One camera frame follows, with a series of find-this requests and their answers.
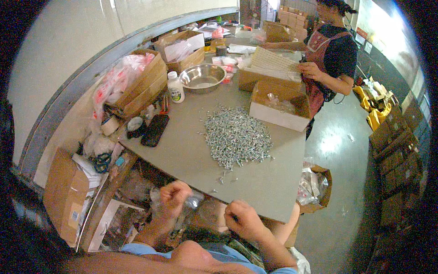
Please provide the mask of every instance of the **gray table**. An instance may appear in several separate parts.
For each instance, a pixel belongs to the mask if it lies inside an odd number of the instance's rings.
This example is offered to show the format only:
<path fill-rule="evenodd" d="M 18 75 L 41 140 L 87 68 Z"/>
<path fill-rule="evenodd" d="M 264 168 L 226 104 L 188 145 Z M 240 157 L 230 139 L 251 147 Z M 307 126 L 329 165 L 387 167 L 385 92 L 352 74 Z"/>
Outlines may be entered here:
<path fill-rule="evenodd" d="M 265 217 L 287 222 L 297 196 L 298 183 L 304 157 L 305 132 L 300 133 L 270 123 L 274 144 L 271 155 L 274 160 L 262 163 L 249 162 L 243 167 L 236 163 L 233 172 L 218 182 L 224 168 L 210 155 L 204 136 L 206 112 L 219 111 L 218 103 L 227 107 L 248 107 L 251 93 L 238 89 L 237 73 L 233 84 L 223 85 L 210 93 L 196 95 L 186 93 L 181 104 L 170 103 L 170 121 L 155 148 L 142 146 L 140 138 L 123 141 L 122 144 L 164 172 L 186 182 L 191 187 L 230 203 L 243 199 Z"/>

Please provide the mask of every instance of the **black t-shirt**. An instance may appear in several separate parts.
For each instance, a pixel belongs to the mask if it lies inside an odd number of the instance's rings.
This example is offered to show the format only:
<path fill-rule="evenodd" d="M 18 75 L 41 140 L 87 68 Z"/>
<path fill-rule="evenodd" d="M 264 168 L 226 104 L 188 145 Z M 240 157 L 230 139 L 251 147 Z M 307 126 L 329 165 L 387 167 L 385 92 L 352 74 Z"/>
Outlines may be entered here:
<path fill-rule="evenodd" d="M 323 25 L 319 29 L 319 32 L 327 38 L 332 38 L 336 34 L 346 31 L 345 28 L 332 25 Z M 309 34 L 304 39 L 305 44 L 307 44 L 311 35 Z M 341 74 L 345 74 L 354 79 L 356 61 L 357 45 L 352 36 L 348 35 L 330 41 L 324 56 L 324 66 L 328 75 L 338 78 Z"/>

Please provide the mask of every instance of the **shiny floor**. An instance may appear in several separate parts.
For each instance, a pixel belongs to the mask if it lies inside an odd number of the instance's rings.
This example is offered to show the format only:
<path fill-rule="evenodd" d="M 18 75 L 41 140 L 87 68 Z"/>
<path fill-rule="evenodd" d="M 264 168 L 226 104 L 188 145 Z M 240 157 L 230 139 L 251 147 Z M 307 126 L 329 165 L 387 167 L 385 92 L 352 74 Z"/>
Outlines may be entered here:
<path fill-rule="evenodd" d="M 334 99 L 339 102 L 342 95 Z M 378 226 L 376 169 L 368 159 L 372 133 L 354 94 L 325 103 L 315 116 L 306 157 L 330 169 L 332 194 L 326 209 L 300 216 L 295 247 L 312 273 L 361 273 L 371 257 Z"/>

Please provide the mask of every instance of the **stainless steel bowl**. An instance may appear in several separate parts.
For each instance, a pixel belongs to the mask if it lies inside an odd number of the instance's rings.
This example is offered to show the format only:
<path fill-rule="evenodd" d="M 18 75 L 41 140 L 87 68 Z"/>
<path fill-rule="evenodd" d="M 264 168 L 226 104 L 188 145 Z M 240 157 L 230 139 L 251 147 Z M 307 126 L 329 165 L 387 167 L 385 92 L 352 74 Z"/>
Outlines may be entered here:
<path fill-rule="evenodd" d="M 196 94 L 205 94 L 218 88 L 225 79 L 226 72 L 220 66 L 200 64 L 188 68 L 180 73 L 180 80 L 185 91 Z"/>

